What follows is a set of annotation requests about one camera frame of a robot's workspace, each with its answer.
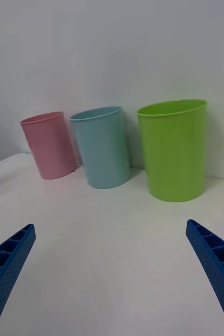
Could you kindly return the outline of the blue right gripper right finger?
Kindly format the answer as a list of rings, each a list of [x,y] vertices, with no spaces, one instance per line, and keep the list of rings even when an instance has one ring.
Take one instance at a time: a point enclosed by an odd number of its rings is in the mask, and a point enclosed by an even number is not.
[[[186,236],[224,312],[224,240],[192,219],[187,221]]]

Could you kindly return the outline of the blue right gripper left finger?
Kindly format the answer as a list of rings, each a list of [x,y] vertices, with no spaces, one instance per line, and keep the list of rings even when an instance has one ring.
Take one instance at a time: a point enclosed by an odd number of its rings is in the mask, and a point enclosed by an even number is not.
[[[35,227],[28,224],[0,244],[0,316],[35,240]]]

